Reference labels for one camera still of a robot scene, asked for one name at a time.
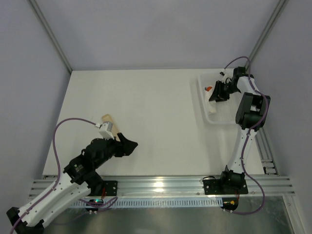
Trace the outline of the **white paper napkin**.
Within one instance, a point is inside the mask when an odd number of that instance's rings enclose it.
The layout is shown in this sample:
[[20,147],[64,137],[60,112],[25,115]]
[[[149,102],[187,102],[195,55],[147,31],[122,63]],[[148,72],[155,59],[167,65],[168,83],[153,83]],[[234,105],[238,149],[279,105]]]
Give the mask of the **white paper napkin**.
[[215,101],[209,101],[209,98],[210,98],[212,92],[213,92],[213,89],[209,92],[207,92],[207,91],[204,92],[205,105],[206,105],[206,109],[207,109],[209,115],[217,113],[216,102]]

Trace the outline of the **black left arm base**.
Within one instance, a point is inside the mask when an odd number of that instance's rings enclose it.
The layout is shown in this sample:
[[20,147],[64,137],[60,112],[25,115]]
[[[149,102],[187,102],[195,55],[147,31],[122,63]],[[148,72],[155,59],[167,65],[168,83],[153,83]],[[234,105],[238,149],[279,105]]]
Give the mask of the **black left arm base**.
[[117,195],[117,180],[103,180],[100,176],[94,176],[87,181],[90,188],[89,196],[116,196]]

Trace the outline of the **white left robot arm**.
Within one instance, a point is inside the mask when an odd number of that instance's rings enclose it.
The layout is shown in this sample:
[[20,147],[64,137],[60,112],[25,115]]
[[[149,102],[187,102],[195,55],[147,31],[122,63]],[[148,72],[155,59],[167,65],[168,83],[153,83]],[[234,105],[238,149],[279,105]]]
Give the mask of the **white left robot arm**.
[[74,201],[100,194],[104,181],[96,172],[97,168],[112,157],[129,156],[138,146],[122,133],[117,136],[117,139],[93,139],[36,198],[20,208],[10,208],[6,214],[12,224],[11,232],[41,234]]

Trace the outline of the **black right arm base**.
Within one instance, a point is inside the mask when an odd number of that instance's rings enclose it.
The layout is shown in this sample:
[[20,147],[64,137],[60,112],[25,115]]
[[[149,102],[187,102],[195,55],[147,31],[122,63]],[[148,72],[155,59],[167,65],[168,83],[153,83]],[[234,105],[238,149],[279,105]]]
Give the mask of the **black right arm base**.
[[248,188],[244,173],[223,171],[220,178],[206,176],[202,179],[205,195],[246,195]]

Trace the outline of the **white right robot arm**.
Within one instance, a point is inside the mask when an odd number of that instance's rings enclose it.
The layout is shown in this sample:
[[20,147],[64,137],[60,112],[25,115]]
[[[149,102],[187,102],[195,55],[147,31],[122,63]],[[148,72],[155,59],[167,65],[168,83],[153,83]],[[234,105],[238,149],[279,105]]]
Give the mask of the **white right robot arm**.
[[257,132],[265,123],[271,98],[258,91],[254,77],[247,73],[245,67],[236,67],[229,82],[218,80],[209,101],[227,101],[233,93],[242,94],[235,116],[238,131],[234,150],[219,179],[203,180],[206,195],[248,193],[245,177],[251,176],[246,172],[244,160]]

